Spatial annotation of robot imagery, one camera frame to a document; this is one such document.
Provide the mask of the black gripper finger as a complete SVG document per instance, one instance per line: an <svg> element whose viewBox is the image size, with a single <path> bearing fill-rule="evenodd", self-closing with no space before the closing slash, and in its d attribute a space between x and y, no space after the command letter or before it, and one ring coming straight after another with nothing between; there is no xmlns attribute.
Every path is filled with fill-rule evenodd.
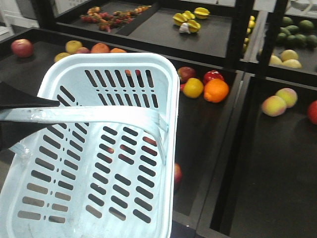
<svg viewBox="0 0 317 238"><path fill-rule="evenodd" d="M5 82L0 83L0 108L38 108L38 107L58 107L59 101L44 99L29 95L20 91Z"/></svg>
<svg viewBox="0 0 317 238"><path fill-rule="evenodd" d="M0 123L0 150L9 149L27 136L52 125L53 123L3 121Z"/></svg>

